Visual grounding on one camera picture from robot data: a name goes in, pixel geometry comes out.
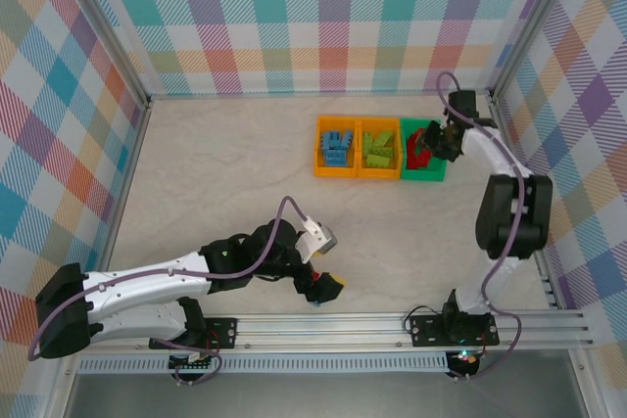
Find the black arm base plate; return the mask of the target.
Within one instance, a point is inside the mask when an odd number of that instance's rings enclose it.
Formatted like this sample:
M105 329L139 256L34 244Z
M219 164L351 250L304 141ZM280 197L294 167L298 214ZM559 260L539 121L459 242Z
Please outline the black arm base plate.
M233 349L237 336L238 320L233 317L205 317L201 323L182 323L182 332L168 339L168 342L178 346L206 348L206 349Z
M410 318L411 342L418 347L498 346L500 337L493 315L420 314Z

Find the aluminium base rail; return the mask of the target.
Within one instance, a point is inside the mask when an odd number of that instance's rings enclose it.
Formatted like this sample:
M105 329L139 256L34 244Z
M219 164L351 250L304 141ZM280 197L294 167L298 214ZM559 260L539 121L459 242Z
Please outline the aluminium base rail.
M178 303L138 307L92 323L74 322L41 341L46 358L79 353L101 342L119 342L139 348L162 348L183 330L182 323L201 323L199 307ZM238 320L233 349L264 351L388 350L414 348L410 318L401 313L251 314ZM577 310L524 310L515 318L494 316L500 344L496 349L590 348L593 335ZM419 347L425 349L483 347Z

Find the small circuit board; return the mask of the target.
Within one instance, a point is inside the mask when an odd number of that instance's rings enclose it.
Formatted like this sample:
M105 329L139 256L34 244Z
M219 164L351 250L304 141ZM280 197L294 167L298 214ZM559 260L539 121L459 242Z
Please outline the small circuit board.
M480 360L481 353L479 351L468 351L463 349L462 351L448 353L447 358L450 365L473 364Z
M212 356L199 352L178 353L169 356L169 369L212 370L216 365L217 361Z

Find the green plastic bin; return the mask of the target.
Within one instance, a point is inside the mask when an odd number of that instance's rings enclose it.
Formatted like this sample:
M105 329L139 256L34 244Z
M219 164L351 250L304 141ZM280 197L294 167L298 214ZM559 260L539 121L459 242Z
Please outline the green plastic bin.
M419 170L407 170L407 139L408 137L414 133L418 128L426 128L431 119L419 119L419 118L409 118L409 117L401 117L400 125L401 125L401 136L402 136L402 144L403 144L403 165L401 170L401 178L405 180L420 180L420 181L443 181L446 174L447 162L434 158L432 159L426 168L421 168ZM422 144L419 142L417 145L417 150L423 148Z

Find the orange plastic bin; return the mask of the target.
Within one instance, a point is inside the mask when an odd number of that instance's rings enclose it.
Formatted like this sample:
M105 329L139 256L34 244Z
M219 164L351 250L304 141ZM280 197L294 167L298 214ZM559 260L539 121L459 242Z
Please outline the orange plastic bin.
M378 178L378 179L399 179L401 176L401 168L403 163L403 144L401 138L401 125L397 117L388 116L363 116L361 121L361 138L364 132L370 132L374 139L383 130L393 130L394 137L388 142L387 146L394 147L394 157L390 158L391 162L388 168L368 168L365 164L366 157L362 155L358 163L359 178Z
M347 150L347 167L327 167L321 149L323 132L339 133L341 138L346 130L354 132L351 147ZM361 121L356 116L319 116L316 123L315 146L313 151L313 173L317 177L356 177L358 163L362 157Z

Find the aluminium frame post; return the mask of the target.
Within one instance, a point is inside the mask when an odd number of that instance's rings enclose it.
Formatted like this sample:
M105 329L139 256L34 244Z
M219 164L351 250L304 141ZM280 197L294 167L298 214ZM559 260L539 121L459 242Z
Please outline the aluminium frame post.
M492 99L499 99L504 95L555 2L556 0L526 0L520 12L522 19L517 20L520 27L514 29L513 38L501 51L501 57L486 88Z
M83 14L90 22L98 38L102 41L105 49L112 58L112 62L119 69L124 83L128 86L131 94L136 98L144 109L150 107L151 99L146 88L142 84L135 67L132 65L122 44L112 27L111 22L105 14L99 0L76 0Z

